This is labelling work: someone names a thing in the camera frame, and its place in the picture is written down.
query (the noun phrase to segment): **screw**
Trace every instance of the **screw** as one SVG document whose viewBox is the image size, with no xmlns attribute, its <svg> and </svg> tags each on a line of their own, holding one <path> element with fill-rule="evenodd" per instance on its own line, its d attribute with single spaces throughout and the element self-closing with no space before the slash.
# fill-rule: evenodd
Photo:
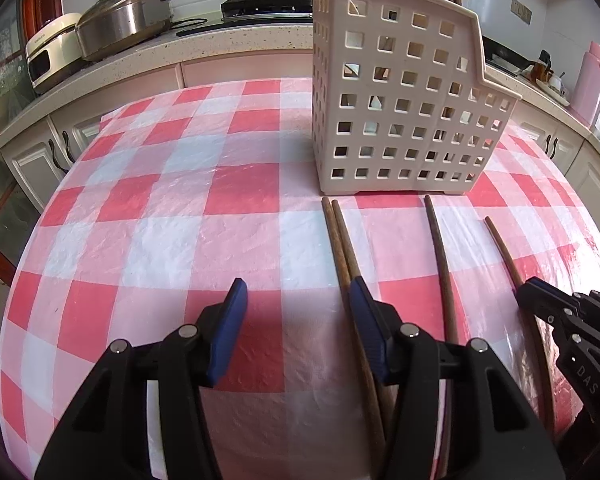
<svg viewBox="0 0 600 480">
<path fill-rule="evenodd" d="M 489 349 L 488 343 L 479 337 L 475 337 L 471 339 L 471 348 L 473 348 L 476 352 L 486 352 Z"/>
<path fill-rule="evenodd" d="M 178 329 L 178 335 L 185 339 L 195 336 L 198 333 L 198 327 L 195 325 L 183 325 Z"/>
<path fill-rule="evenodd" d="M 407 337 L 416 337 L 420 333 L 420 329 L 413 323 L 403 323 L 400 332 Z"/>
<path fill-rule="evenodd" d="M 126 341 L 124 339 L 116 339 L 113 343 L 109 345 L 109 350 L 111 350 L 114 354 L 122 354 L 126 350 Z"/>
</svg>

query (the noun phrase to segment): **beige utensil basket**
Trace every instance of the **beige utensil basket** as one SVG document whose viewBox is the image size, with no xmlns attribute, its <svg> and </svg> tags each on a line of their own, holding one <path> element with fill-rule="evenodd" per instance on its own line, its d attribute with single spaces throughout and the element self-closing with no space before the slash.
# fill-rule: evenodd
<svg viewBox="0 0 600 480">
<path fill-rule="evenodd" d="M 332 195 L 470 190 L 521 98 L 484 78 L 478 16 L 447 0 L 314 0 L 313 94 Z"/>
</svg>

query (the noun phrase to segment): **table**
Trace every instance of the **table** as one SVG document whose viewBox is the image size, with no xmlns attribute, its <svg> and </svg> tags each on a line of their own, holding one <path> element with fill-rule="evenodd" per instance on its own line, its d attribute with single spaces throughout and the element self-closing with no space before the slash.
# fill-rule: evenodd
<svg viewBox="0 0 600 480">
<path fill-rule="evenodd" d="M 320 208 L 312 82 L 189 88 L 103 117 L 35 228 L 0 336 L 0 417 L 29 477 L 54 425 L 107 344 L 161 340 L 224 297 L 249 305 L 230 369 L 203 392 L 227 480 L 365 478 L 350 341 Z M 372 294 L 443 338 L 423 197 L 342 197 Z M 462 338 L 481 336 L 536 403 L 512 285 L 491 216 L 524 278 L 600 290 L 600 233 L 565 178 L 511 123 L 474 189 L 434 196 Z M 549 333 L 544 337 L 549 341 Z M 580 409 L 554 369 L 557 429 Z M 155 385 L 149 436 L 164 477 Z"/>
</svg>

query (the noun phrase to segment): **pink thermos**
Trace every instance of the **pink thermos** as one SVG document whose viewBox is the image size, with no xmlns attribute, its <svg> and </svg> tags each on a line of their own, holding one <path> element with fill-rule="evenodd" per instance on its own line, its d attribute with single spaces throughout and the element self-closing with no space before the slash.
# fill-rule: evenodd
<svg viewBox="0 0 600 480">
<path fill-rule="evenodd" d="M 567 110 L 587 128 L 600 113 L 600 45 L 594 41 L 582 57 L 580 75 Z"/>
</svg>

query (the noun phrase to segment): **cabinet handle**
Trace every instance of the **cabinet handle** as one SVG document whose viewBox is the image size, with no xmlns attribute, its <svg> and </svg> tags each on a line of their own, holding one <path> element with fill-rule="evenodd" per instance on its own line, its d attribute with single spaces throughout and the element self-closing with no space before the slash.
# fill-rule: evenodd
<svg viewBox="0 0 600 480">
<path fill-rule="evenodd" d="M 62 171 L 64 174 L 69 173 L 69 170 L 66 170 L 65 168 L 60 166 L 60 164 L 58 164 L 58 160 L 56 159 L 56 146 L 54 145 L 54 142 L 51 139 L 49 139 L 49 148 L 51 149 L 51 160 L 54 162 L 54 166 L 58 168 L 58 170 Z"/>
<path fill-rule="evenodd" d="M 554 156 L 555 156 L 555 149 L 558 147 L 558 137 L 555 137 L 554 139 L 554 150 L 551 153 L 551 156 L 549 157 L 549 159 L 554 160 Z"/>
<path fill-rule="evenodd" d="M 72 164 L 75 164 L 74 156 L 71 154 L 71 148 L 69 148 L 69 134 L 66 131 L 62 132 L 62 138 L 64 139 L 64 148 L 66 149 L 66 158 L 68 158 Z"/>
</svg>

